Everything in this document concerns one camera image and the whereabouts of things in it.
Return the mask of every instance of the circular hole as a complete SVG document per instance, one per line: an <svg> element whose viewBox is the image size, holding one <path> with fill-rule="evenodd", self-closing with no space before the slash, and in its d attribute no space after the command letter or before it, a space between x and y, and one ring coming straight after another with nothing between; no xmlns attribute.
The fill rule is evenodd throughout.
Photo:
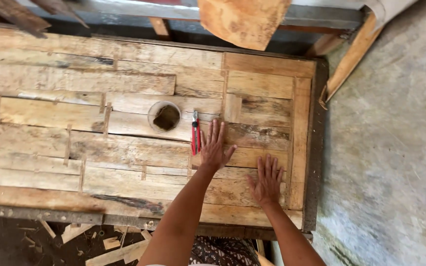
<svg viewBox="0 0 426 266"><path fill-rule="evenodd" d="M176 106L167 104L155 115L153 124L161 131L168 132L177 127L180 122L180 112Z"/></svg>

